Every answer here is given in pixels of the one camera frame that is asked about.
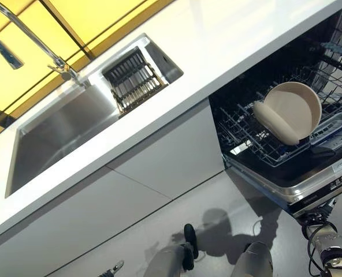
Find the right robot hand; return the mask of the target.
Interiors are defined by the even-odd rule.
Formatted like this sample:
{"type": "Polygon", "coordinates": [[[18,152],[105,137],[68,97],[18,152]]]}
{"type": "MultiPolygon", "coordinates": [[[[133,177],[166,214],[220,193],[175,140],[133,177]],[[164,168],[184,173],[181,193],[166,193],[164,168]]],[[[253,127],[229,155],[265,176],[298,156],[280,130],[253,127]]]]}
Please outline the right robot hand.
{"type": "Polygon", "coordinates": [[[334,197],[320,206],[306,211],[298,219],[302,227],[302,234],[310,244],[315,245],[323,236],[337,233],[334,224],[328,222],[336,203],[337,197],[334,197]]]}

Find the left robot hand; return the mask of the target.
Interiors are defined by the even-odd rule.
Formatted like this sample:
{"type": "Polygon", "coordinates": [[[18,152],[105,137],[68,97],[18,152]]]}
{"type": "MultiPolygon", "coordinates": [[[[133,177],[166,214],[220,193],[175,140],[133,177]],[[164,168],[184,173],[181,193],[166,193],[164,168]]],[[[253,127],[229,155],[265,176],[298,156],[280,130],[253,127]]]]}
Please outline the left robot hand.
{"type": "Polygon", "coordinates": [[[115,274],[124,266],[124,260],[117,262],[112,268],[100,274],[99,277],[114,277],[115,274]]]}

